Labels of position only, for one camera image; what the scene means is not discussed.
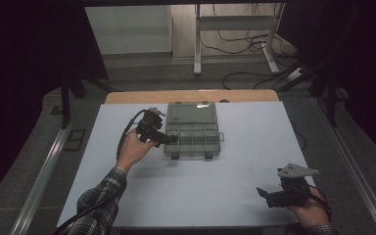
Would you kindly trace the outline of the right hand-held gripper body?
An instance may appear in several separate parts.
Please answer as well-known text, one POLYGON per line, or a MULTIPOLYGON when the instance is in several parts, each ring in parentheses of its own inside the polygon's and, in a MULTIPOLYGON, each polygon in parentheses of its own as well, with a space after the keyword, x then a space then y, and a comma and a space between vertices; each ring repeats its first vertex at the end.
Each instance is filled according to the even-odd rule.
POLYGON ((318 174, 312 169, 297 164, 287 164, 283 167, 280 177, 282 191, 269 193, 266 201, 270 208, 284 208, 289 206, 303 206, 311 195, 306 176, 318 174))

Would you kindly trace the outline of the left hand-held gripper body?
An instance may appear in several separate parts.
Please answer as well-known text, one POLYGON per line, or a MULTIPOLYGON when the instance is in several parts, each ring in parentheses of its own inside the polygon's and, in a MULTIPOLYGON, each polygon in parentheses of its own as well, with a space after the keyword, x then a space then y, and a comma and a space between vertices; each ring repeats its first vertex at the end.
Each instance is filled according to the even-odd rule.
POLYGON ((164 113, 157 108, 149 108, 144 116, 138 122, 136 132, 139 134, 139 140, 147 142, 152 140, 158 144, 170 144, 172 137, 160 132, 163 126, 164 113))

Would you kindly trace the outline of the clear grey plastic organizer box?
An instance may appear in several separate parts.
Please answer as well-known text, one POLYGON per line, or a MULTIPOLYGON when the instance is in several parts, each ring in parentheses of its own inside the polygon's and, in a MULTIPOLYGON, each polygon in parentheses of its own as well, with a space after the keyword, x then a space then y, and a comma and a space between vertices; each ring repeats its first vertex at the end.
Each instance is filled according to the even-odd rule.
POLYGON ((177 130, 178 141, 164 146, 172 160, 204 158, 211 160, 220 153, 216 105, 214 102, 169 103, 165 133, 177 130))

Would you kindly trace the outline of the person's left hand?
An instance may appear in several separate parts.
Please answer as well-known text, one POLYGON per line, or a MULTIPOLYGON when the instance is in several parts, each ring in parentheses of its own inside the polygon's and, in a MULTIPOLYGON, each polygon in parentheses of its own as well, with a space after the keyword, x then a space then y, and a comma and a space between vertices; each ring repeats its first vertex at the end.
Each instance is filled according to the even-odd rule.
POLYGON ((157 145, 156 141, 141 142, 135 129, 131 129, 121 145, 117 159, 117 167, 122 168, 126 173, 140 162, 147 153, 157 145))

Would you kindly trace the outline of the person's right hand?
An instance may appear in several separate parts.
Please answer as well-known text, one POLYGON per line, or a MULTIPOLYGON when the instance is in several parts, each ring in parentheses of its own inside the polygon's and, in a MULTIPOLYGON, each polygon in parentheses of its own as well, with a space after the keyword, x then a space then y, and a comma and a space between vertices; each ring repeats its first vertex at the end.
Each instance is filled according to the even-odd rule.
POLYGON ((303 229, 308 230, 310 227, 329 223, 327 212, 324 207, 309 199, 303 206, 289 206, 288 210, 294 214, 303 229))

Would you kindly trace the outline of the wooden table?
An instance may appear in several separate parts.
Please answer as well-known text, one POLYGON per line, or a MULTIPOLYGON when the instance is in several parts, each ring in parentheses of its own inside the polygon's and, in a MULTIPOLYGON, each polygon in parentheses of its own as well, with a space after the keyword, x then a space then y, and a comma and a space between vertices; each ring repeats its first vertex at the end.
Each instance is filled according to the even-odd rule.
POLYGON ((240 90, 164 90, 111 92, 106 104, 166 104, 169 102, 277 102, 277 93, 271 89, 240 90))

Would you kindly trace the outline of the white table sheet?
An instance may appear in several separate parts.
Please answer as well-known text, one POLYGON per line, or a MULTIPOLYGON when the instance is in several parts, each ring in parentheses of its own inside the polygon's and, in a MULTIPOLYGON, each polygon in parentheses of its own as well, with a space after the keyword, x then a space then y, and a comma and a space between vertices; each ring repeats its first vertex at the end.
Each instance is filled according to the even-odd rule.
POLYGON ((220 154, 167 158, 152 149, 127 175, 118 228, 262 227, 295 222, 258 194, 279 190, 277 170, 305 159, 280 102, 219 103, 220 154))

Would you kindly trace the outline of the dark floor socket plate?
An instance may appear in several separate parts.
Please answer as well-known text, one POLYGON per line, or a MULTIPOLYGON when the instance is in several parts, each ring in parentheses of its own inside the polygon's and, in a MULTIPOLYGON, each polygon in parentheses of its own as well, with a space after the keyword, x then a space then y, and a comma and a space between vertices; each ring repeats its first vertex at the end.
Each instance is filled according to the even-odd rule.
POLYGON ((65 143, 64 150, 66 152, 78 152, 85 137, 85 129, 74 129, 70 132, 70 135, 65 143))

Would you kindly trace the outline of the black metal stand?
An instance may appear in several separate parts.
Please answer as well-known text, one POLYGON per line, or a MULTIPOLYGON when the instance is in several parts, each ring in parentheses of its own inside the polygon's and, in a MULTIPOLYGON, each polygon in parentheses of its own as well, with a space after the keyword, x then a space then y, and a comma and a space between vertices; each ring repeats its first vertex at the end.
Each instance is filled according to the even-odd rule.
POLYGON ((63 122, 61 125, 62 129, 66 129, 71 122, 71 105, 70 105, 70 93, 75 98, 82 99, 86 96, 87 91, 84 88, 83 80, 86 80, 98 88, 106 91, 107 93, 114 92, 115 89, 108 84, 96 79, 89 74, 84 73, 80 70, 71 70, 65 72, 61 76, 61 115, 63 117, 63 122))
POLYGON ((310 78, 312 78, 312 84, 308 89, 309 95, 313 98, 320 98, 323 92, 326 92, 326 117, 332 126, 336 127, 336 104, 343 101, 343 98, 339 98, 337 95, 338 79, 333 62, 325 60, 294 80, 276 88, 275 91, 287 91, 310 78))

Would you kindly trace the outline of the white power strip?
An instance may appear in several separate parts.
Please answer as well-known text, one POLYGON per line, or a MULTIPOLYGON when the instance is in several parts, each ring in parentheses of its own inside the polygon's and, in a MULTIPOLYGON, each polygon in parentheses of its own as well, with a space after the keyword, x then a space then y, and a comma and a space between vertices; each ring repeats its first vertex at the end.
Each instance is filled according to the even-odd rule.
POLYGON ((287 79, 288 79, 289 81, 292 81, 292 80, 298 78, 300 75, 304 74, 305 72, 306 72, 306 71, 305 71, 304 69, 302 69, 302 68, 296 68, 293 72, 291 72, 291 73, 288 75, 287 79))

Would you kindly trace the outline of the white cabinet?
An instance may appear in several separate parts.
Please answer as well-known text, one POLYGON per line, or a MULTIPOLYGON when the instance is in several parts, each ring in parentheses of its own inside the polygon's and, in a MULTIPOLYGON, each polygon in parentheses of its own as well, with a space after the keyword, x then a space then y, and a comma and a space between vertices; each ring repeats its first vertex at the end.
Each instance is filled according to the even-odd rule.
POLYGON ((102 55, 171 51, 170 7, 86 7, 102 55))

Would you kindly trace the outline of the dark curtain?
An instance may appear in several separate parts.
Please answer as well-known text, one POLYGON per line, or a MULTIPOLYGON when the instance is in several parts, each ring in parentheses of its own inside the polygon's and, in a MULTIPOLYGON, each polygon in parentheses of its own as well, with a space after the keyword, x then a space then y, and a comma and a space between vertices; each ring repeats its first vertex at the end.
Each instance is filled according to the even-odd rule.
POLYGON ((344 89, 347 110, 376 144, 376 0, 291 0, 278 34, 314 70, 309 92, 344 89))
POLYGON ((43 97, 85 77, 108 77, 75 0, 0 0, 0 182, 42 110, 43 97))

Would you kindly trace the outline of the aluminium rail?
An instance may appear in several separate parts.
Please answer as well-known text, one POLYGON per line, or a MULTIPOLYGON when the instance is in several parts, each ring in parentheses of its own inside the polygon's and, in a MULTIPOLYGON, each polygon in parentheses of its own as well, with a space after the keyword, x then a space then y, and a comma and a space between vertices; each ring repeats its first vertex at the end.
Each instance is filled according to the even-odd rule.
POLYGON ((70 131, 71 129, 66 127, 58 132, 55 141, 52 144, 42 165, 42 168, 40 169, 28 193, 14 226, 10 231, 10 235, 26 235, 46 191, 54 167, 56 166, 59 156, 61 155, 70 131))
POLYGON ((339 156, 341 157, 351 179, 360 194, 364 204, 366 205, 370 215, 372 216, 376 224, 376 194, 367 182, 365 176, 361 172, 358 164, 353 158, 348 145, 345 143, 341 133, 337 127, 334 127, 326 115, 326 106, 323 104, 320 98, 311 99, 314 107, 319 111, 321 118, 328 129, 328 132, 332 136, 333 142, 338 149, 339 156))

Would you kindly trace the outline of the white desk frame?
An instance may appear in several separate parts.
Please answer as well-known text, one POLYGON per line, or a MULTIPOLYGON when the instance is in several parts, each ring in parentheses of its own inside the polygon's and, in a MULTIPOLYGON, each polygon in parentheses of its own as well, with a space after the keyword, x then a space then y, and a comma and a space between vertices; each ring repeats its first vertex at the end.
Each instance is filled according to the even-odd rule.
POLYGON ((279 68, 273 57, 272 42, 277 32, 279 21, 284 8, 280 3, 274 8, 271 16, 201 16, 201 5, 195 5, 195 54, 194 54, 194 75, 201 74, 202 55, 200 37, 202 31, 217 30, 268 30, 268 38, 261 43, 263 55, 272 73, 279 73, 279 68))

